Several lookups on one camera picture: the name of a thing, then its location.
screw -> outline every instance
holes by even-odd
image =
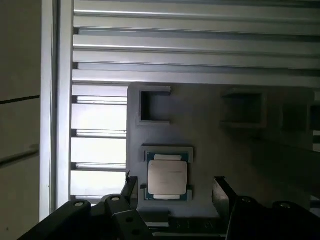
[[[117,196],[115,196],[115,197],[111,198],[111,201],[119,201],[119,200],[120,200],[120,198],[119,198],[119,197],[117,197]]]
[[[77,202],[74,206],[75,207],[81,207],[84,203],[83,202]]]
[[[285,209],[289,209],[290,208],[290,205],[288,203],[286,203],[286,202],[281,203],[280,206],[282,208],[285,208]]]
[[[248,197],[244,197],[244,198],[242,198],[242,201],[244,201],[245,203],[251,203],[251,199],[250,198],[248,198]]]

empty slot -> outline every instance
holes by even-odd
[[[310,107],[310,129],[320,131],[320,105]]]
[[[259,124],[262,122],[262,94],[238,93],[225,96],[223,122]]]
[[[170,117],[170,93],[164,91],[141,92],[141,121],[167,122]]]

white slat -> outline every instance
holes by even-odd
[[[125,172],[71,171],[71,195],[120,194],[125,181]]]
[[[320,87],[320,77],[227,73],[73,70],[75,82],[149,82],[181,84],[233,84],[256,86]]]
[[[320,57],[318,42],[256,41],[232,39],[156,38],[74,35],[73,46],[84,49],[140,50]]]
[[[126,130],[126,105],[72,104],[72,129]]]
[[[125,164],[126,139],[73,137],[71,162]]]

